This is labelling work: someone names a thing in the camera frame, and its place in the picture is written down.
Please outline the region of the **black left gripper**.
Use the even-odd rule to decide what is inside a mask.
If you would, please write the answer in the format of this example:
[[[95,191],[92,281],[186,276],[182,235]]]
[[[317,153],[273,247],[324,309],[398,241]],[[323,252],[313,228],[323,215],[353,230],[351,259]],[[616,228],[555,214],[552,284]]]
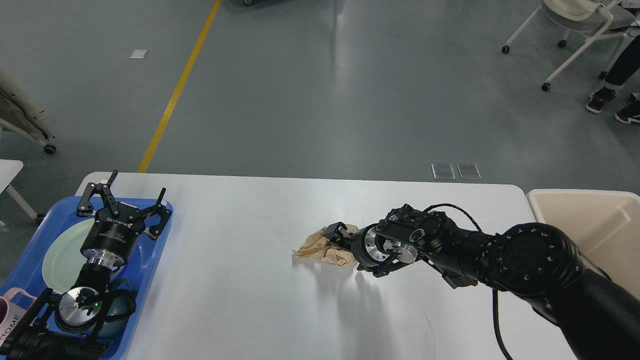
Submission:
[[[90,217],[98,213],[90,202],[95,195],[99,195],[103,206],[110,210],[112,215],[118,217],[121,214],[118,202],[111,191],[111,186],[118,174],[118,170],[112,171],[106,183],[87,183],[78,201],[76,210],[78,217]],[[169,223],[173,211],[163,204],[166,191],[166,187],[163,187],[153,205],[136,209],[130,217],[126,215],[125,219],[97,214],[94,217],[94,224],[80,247],[80,253],[88,260],[108,255],[115,264],[127,264],[140,235],[157,240]],[[147,225],[146,221],[156,216],[157,223]]]

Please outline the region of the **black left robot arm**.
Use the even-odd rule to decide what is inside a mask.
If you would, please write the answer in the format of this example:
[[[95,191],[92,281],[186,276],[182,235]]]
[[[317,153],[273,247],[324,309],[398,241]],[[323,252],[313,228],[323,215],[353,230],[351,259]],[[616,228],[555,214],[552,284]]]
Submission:
[[[173,207],[117,197],[118,171],[87,183],[45,215],[1,293],[23,292],[6,313],[3,360],[123,360],[162,257]]]

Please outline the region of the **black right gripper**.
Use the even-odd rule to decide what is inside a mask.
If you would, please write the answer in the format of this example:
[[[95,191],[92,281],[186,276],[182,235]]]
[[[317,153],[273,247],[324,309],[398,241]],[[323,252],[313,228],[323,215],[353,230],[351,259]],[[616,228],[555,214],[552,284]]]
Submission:
[[[368,272],[375,278],[381,278],[408,266],[408,264],[395,257],[388,258],[388,253],[379,247],[377,232],[376,225],[369,225],[355,232],[354,225],[339,221],[327,226],[323,237],[327,239],[330,246],[351,251],[359,262],[356,267],[357,271]]]

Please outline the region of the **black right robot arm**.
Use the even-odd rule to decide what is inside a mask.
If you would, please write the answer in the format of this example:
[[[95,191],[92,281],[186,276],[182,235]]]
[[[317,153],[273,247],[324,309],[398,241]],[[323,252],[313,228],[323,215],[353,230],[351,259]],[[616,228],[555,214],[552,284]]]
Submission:
[[[558,326],[579,360],[639,358],[638,299],[552,225],[529,222],[486,234],[458,227],[438,205],[418,210],[405,204],[359,230],[333,223],[323,236],[352,253],[359,271],[377,278],[423,261],[453,289],[490,287],[494,335],[503,352],[498,292],[510,292]]]

